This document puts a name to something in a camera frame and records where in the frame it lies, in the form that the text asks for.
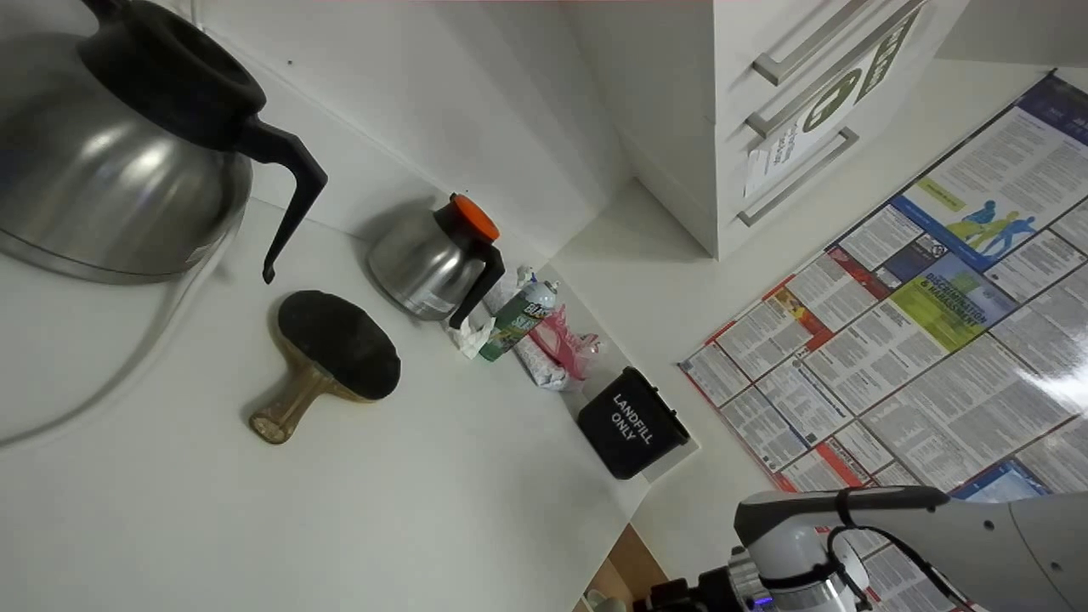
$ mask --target wooden handle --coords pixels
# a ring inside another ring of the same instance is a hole
[[[264,408],[247,418],[247,429],[264,438],[268,445],[282,445],[293,438],[295,424],[302,421],[307,408],[316,394],[328,389],[326,374],[313,367],[298,367],[295,376],[276,394]]]

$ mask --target green label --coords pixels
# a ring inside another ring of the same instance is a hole
[[[874,55],[874,62],[870,62],[870,69],[864,74],[864,85],[855,93],[855,102],[864,94],[870,94],[887,77],[898,52],[903,46],[903,40],[908,40],[908,33],[914,28],[914,18],[917,18],[917,9],[880,40],[880,46],[878,46],[878,55]]]
[[[911,280],[890,296],[917,327],[924,327],[944,351],[961,351],[984,331],[984,318],[967,304],[967,287],[942,280]]]
[[[825,88],[825,93],[811,102],[811,110],[810,110],[810,117],[806,117],[806,121],[803,121],[803,132],[811,132],[811,129],[818,129],[830,117],[837,117],[837,112],[845,106],[845,97],[854,94],[855,83],[861,83],[861,69],[845,72],[832,88]]]

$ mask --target cabinet drawer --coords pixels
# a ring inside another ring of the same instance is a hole
[[[803,25],[781,38],[766,38],[746,69],[719,83],[716,127],[737,129],[746,117],[775,117],[792,97],[810,94],[837,74],[855,46],[887,32],[902,12],[917,9],[921,0],[822,0],[817,9],[794,9]]]
[[[845,118],[887,88],[890,69],[903,62],[903,46],[911,28],[917,25],[921,0],[908,0],[890,18],[880,18],[880,28],[870,32],[855,46],[842,55],[842,62],[825,72],[825,83],[817,83],[794,97],[779,102],[771,118],[751,117],[744,127],[759,132],[751,142],[728,142],[723,156],[746,156],[746,169],[740,174],[740,200],[735,210],[744,210],[753,222],[768,200],[775,204],[781,194],[794,190],[803,177],[810,177],[822,156],[838,156],[854,142]]]
[[[806,190],[810,183],[817,183],[822,174],[830,174],[854,145],[855,145],[855,132],[854,129],[837,129],[830,140],[822,140],[817,151],[806,152],[806,160],[798,160],[794,165],[787,165],[775,188],[744,197],[737,219],[751,228],[759,223],[766,213],[779,210],[792,194]],[[744,183],[751,179],[751,152],[744,152]]]

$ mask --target black handle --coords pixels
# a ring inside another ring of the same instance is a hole
[[[81,0],[96,18],[97,25],[107,21],[121,4],[130,0]]]
[[[326,169],[318,169],[318,162],[309,156],[298,136],[282,132],[253,117],[242,121],[234,151],[259,162],[282,162],[295,177],[293,204],[278,222],[278,232],[268,245],[264,268],[260,268],[260,280],[270,282],[282,245],[295,234],[295,228],[302,223],[307,210],[313,208],[316,194],[326,188],[328,177]]]
[[[471,290],[466,292],[466,300],[455,306],[455,313],[448,317],[448,327],[457,331],[466,323],[466,317],[477,308],[477,304],[503,280],[505,264],[498,247],[480,242],[477,251],[482,259],[482,272],[477,274]]]

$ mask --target stainless steel coffee carafe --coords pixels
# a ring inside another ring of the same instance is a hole
[[[462,327],[503,274],[498,228],[462,194],[439,210],[410,210],[370,247],[370,274],[410,317]]]
[[[91,38],[0,44],[0,247],[81,280],[171,280],[242,222],[252,156],[295,177],[270,280],[326,174],[197,28],[142,0],[84,4]]]

